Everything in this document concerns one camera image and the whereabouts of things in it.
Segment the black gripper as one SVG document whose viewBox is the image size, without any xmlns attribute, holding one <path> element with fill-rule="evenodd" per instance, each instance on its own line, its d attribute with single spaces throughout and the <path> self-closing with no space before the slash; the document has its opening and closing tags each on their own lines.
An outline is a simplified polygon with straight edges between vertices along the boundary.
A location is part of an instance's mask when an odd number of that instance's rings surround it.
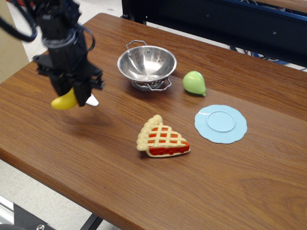
<svg viewBox="0 0 307 230">
<path fill-rule="evenodd" d="M 38 73 L 48 76 L 58 96 L 67 94 L 74 88 L 79 106 L 85 106 L 92 88 L 103 89 L 103 71 L 87 59 L 88 52 L 95 46 L 91 30 L 77 26 L 68 31 L 66 38 L 51 40 L 43 38 L 48 53 L 34 56 Z"/>
</svg>

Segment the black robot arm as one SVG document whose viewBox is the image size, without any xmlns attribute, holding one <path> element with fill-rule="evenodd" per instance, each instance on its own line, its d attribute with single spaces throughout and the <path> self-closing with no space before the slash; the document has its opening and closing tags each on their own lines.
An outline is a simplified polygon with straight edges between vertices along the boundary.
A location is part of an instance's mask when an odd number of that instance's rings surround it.
<svg viewBox="0 0 307 230">
<path fill-rule="evenodd" d="M 87 59 L 95 44 L 87 46 L 84 33 L 92 32 L 78 23 L 79 5 L 72 0 L 26 0 L 24 5 L 42 32 L 45 55 L 35 56 L 38 73 L 48 76 L 58 96 L 73 93 L 85 106 L 92 89 L 102 90 L 103 71 Z"/>
</svg>

